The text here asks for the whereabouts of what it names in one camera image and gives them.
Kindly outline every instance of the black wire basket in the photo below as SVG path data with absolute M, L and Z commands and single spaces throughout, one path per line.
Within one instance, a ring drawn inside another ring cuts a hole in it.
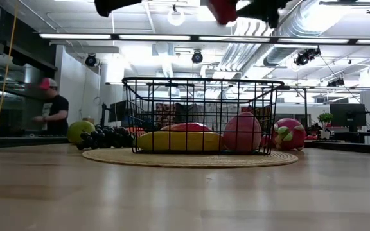
M 134 153 L 269 155 L 281 81 L 129 77 Z

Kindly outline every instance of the ceiling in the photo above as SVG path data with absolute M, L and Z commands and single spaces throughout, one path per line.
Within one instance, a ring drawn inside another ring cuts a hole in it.
M 289 2 L 288 6 L 280 11 L 281 18 L 289 15 L 289 11 L 300 0 Z M 146 1 L 142 4 L 128 6 L 114 11 L 109 18 L 100 17 L 93 3 L 86 0 L 54 1 L 54 0 L 20 0 L 18 17 L 39 32 L 59 33 L 157 33 L 157 34 L 195 34 L 195 35 L 235 35 L 241 32 L 242 26 L 257 25 L 255 34 L 270 35 L 272 30 L 265 24 L 255 20 L 241 19 L 235 26 L 219 26 L 213 16 L 199 0 L 187 2 L 177 1 L 177 8 L 185 13 L 185 21 L 180 26 L 171 25 L 167 14 L 172 9 L 172 1 Z M 0 0 L 0 6 L 13 12 L 15 1 Z M 367 8 L 341 8 L 345 13 L 340 19 L 328 26 L 319 36 L 321 37 L 370 37 L 370 14 Z M 328 21 L 331 17 L 329 11 L 316 16 L 312 25 Z M 127 42 L 127 41 L 74 41 L 67 43 L 67 51 L 87 56 L 84 49 L 88 47 L 118 47 L 119 53 L 98 54 L 102 62 L 109 62 L 113 55 L 122 56 L 126 62 L 125 76 L 155 76 L 162 72 L 161 59 L 152 56 L 153 42 Z M 175 52 L 170 59 L 174 73 L 200 74 L 204 65 L 218 65 L 223 61 L 224 55 L 231 49 L 230 44 L 215 43 L 185 43 L 172 42 L 175 48 L 182 48 Z M 248 47 L 241 47 L 243 52 Z M 260 45 L 252 45 L 253 51 L 259 51 Z M 202 64 L 192 64 L 193 50 L 201 50 L 204 55 Z M 304 67 L 296 69 L 291 55 L 278 65 L 278 68 L 258 67 L 249 59 L 241 68 L 244 78 L 272 78 L 283 80 L 288 84 L 316 85 L 322 80 L 329 80 L 332 72 L 341 74 L 350 85 L 358 85 L 360 72 L 370 65 L 370 46 L 321 46 L 322 58 L 317 58 Z

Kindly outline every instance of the baseball cap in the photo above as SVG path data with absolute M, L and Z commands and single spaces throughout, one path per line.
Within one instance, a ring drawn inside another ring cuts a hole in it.
M 58 87 L 56 81 L 51 78 L 44 78 L 41 84 L 38 86 L 38 88 L 44 90 L 48 90 L 50 87 Z

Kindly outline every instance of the table surface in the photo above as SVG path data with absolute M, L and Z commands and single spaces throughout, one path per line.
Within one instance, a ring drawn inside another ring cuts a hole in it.
M 0 149 L 0 230 L 370 230 L 370 154 L 246 169 L 119 166 L 69 144 Z

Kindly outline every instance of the round jute mat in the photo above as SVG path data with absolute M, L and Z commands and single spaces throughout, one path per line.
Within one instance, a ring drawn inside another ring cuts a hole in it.
M 130 148 L 85 151 L 85 158 L 113 164 L 152 167 L 265 167 L 291 164 L 298 161 L 295 155 L 272 151 L 270 155 L 169 155 L 135 154 Z

